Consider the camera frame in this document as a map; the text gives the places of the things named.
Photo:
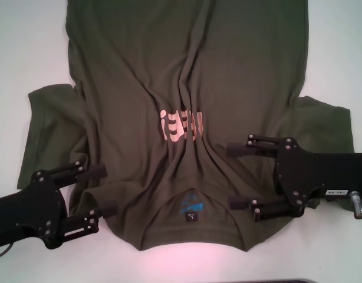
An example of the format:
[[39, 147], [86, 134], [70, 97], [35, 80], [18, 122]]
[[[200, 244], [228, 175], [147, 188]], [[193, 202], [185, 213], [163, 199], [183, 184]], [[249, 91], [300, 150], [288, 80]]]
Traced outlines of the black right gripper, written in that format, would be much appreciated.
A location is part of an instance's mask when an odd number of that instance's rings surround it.
[[362, 217], [362, 153], [313, 153], [295, 139], [249, 134], [246, 143], [228, 143], [228, 156], [276, 157], [277, 186], [285, 197], [229, 198], [229, 209], [249, 210], [254, 222], [300, 217], [311, 199], [348, 199]]

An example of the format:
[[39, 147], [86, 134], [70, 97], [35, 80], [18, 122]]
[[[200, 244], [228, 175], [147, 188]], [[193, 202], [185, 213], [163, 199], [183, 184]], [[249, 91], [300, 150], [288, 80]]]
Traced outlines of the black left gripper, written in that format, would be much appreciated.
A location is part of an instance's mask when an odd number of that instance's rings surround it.
[[48, 249], [55, 249], [63, 239], [97, 233], [100, 218], [116, 214], [116, 203], [108, 202], [67, 217], [59, 188], [105, 177], [107, 171], [102, 163], [86, 169], [80, 161], [51, 169], [50, 174], [44, 170], [34, 173], [25, 189], [0, 198], [0, 247], [35, 237]]

